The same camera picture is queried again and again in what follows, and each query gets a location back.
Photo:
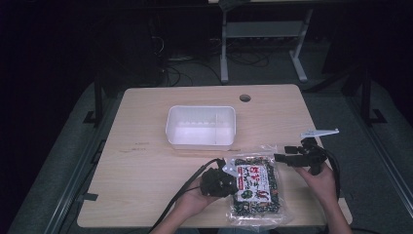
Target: wooden tabletop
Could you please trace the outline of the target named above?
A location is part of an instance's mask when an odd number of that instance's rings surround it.
[[[243,102],[240,96],[250,96]],[[174,105],[226,105],[236,110],[237,134],[230,151],[174,150],[166,136]],[[210,159],[233,150],[300,145],[314,123],[294,85],[130,89],[125,92],[78,217],[83,227],[150,227],[182,184]],[[307,184],[291,168],[277,165],[280,193],[294,219],[287,225],[324,225],[325,217]],[[352,222],[346,202],[340,206]],[[220,199],[186,227],[228,226],[227,199]]]

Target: black handheld device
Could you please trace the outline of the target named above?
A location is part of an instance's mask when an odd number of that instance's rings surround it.
[[[284,154],[274,154],[276,162],[286,163],[289,167],[310,167],[310,173],[315,176],[321,172],[321,164],[327,159],[326,151],[319,147],[314,137],[301,140],[302,146],[286,146]]]

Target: plastic bag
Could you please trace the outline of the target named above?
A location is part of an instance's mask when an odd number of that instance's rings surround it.
[[[238,154],[227,165],[238,174],[239,191],[230,196],[227,213],[232,226],[260,232],[293,220],[282,199],[274,152]]]

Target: white tray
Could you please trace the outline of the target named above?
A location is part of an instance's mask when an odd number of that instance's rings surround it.
[[[236,134],[235,109],[176,105],[169,110],[166,132],[175,149],[229,150]]]

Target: forearm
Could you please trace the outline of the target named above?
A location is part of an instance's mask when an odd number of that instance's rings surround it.
[[[331,234],[348,234],[352,233],[340,206],[336,201],[331,201],[329,203],[321,203],[324,209],[325,217],[327,218],[327,224],[329,233]]]
[[[185,221],[182,215],[174,210],[153,230],[151,234],[173,234]]]

